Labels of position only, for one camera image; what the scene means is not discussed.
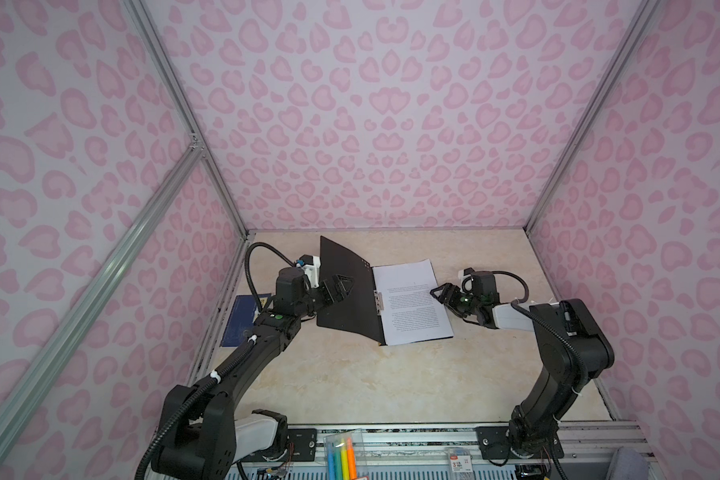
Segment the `orange and black folder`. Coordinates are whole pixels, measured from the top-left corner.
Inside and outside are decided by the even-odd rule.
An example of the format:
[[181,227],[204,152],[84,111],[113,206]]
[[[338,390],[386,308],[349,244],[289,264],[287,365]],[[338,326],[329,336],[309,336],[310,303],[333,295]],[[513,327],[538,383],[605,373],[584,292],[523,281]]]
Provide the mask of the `orange and black folder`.
[[336,301],[317,325],[367,337],[382,346],[449,339],[448,314],[432,296],[437,287],[430,260],[372,266],[349,248],[320,238],[320,279]]

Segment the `text sheet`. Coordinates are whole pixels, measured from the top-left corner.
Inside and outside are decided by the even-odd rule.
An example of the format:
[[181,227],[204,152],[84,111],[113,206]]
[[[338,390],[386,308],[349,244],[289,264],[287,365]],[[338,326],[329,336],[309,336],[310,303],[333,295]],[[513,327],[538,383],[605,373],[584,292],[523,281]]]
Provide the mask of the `text sheet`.
[[446,308],[432,295],[438,284],[429,259],[372,268],[386,346],[449,339]]

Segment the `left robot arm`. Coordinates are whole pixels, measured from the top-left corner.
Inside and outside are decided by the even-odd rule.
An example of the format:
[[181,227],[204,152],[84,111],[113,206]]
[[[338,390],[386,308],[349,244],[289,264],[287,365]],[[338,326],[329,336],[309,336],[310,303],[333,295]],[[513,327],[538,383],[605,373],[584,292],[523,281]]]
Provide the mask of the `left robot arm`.
[[354,281],[334,275],[318,286],[297,267],[279,272],[275,294],[261,308],[243,343],[216,369],[191,386],[174,387],[164,400],[157,432],[134,477],[149,471],[175,479],[223,479],[252,453],[285,449],[287,419],[269,411],[253,414],[267,440],[255,441],[235,420],[237,406],[264,368],[283,351],[302,322],[346,300]]

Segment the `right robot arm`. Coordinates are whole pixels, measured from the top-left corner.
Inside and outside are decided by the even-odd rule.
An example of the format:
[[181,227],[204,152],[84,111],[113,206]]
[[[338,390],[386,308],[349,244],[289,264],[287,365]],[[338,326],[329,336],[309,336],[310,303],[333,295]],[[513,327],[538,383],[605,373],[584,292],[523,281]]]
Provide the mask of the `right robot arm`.
[[502,302],[496,288],[475,274],[460,285],[445,283],[430,296],[458,318],[491,330],[534,334],[542,364],[527,397],[516,405],[505,433],[506,457],[555,456],[559,423],[590,381],[611,368],[614,350],[580,299],[534,303],[525,281],[523,294]]

